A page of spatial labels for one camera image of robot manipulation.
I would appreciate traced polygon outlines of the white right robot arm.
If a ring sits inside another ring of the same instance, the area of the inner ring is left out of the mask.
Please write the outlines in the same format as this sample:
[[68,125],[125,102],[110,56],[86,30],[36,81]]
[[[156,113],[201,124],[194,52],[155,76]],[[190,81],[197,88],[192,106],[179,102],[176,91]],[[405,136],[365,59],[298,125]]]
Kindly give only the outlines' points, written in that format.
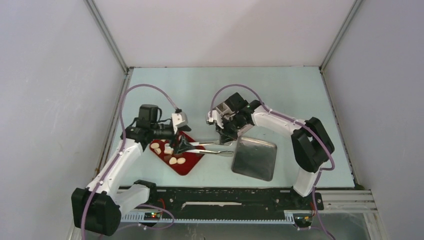
[[323,165],[331,159],[334,144],[322,122],[316,118],[298,119],[272,110],[259,99],[248,102],[238,92],[212,106],[206,122],[215,125],[221,143],[236,141],[252,127],[263,127],[291,140],[299,166],[292,188],[291,204],[304,209],[311,202],[310,193]]

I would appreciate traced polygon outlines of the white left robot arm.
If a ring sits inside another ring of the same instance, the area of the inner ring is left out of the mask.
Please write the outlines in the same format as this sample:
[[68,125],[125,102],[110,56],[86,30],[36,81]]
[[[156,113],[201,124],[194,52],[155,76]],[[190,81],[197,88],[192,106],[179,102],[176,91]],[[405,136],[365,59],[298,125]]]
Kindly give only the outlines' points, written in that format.
[[85,188],[74,190],[71,205],[75,227],[111,236],[123,215],[139,205],[156,206],[158,194],[152,191],[154,183],[138,181],[124,193],[118,190],[123,177],[152,141],[168,140],[177,150],[179,132],[191,131],[187,115],[180,108],[171,114],[168,124],[159,120],[161,115],[157,105],[141,105],[138,116],[122,131],[118,148],[103,169]]

